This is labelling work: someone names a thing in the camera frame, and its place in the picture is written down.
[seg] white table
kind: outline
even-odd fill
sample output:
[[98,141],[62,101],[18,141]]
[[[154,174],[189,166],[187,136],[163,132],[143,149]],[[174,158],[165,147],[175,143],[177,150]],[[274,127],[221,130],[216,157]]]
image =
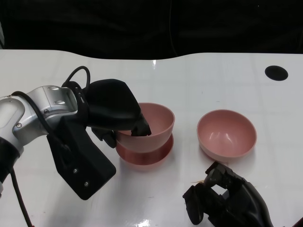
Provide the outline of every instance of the white table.
[[[36,227],[192,226],[183,193],[205,178],[213,163],[200,149],[196,125],[205,113],[231,109],[257,129],[255,152],[228,167],[256,186],[274,226],[290,227],[303,217],[303,56],[291,54],[201,53],[168,60],[100,60],[59,51],[0,51],[0,96],[61,85],[78,66],[92,81],[123,80],[139,102],[169,107],[176,116],[175,144],[157,170],[127,168],[114,149],[93,141],[116,166],[117,174],[92,198],[82,201],[56,172],[46,137],[25,146],[15,170]],[[273,81],[267,66],[289,77]],[[85,84],[85,72],[76,74]],[[212,226],[206,216],[201,226]],[[0,226],[26,226],[11,179],[0,199]]]

